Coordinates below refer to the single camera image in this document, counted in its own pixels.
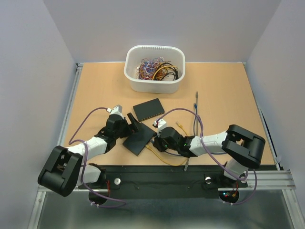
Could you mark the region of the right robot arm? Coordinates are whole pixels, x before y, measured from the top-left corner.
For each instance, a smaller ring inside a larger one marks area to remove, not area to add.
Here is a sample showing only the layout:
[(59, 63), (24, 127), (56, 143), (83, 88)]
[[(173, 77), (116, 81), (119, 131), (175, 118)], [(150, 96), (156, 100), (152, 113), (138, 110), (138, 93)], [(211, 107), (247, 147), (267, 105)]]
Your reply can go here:
[(264, 152), (265, 139), (238, 125), (208, 136), (182, 136), (164, 124), (158, 129), (153, 146), (160, 152), (168, 149), (185, 158), (208, 154), (224, 172), (219, 175), (222, 185), (230, 186), (248, 169), (258, 169)]

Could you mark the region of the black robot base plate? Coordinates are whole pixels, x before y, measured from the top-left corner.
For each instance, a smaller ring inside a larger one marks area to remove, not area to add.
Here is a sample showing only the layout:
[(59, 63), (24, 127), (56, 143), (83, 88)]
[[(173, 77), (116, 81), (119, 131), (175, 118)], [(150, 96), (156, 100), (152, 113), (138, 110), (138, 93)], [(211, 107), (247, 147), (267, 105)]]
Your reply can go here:
[(224, 176), (219, 166), (102, 166), (102, 177), (90, 184), (116, 199), (219, 198), (223, 188), (247, 187)]

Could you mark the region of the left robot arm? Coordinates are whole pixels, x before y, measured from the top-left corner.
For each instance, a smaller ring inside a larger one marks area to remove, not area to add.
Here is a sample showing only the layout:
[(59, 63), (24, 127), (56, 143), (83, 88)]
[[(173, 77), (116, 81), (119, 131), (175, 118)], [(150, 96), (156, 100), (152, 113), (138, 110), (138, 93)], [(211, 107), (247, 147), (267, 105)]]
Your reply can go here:
[(80, 144), (56, 146), (51, 151), (39, 176), (38, 184), (66, 197), (76, 186), (101, 188), (106, 183), (106, 170), (97, 164), (87, 164), (95, 156), (108, 153), (119, 138), (129, 137), (141, 129), (131, 113), (130, 123), (120, 114), (110, 114), (105, 127), (91, 139)]

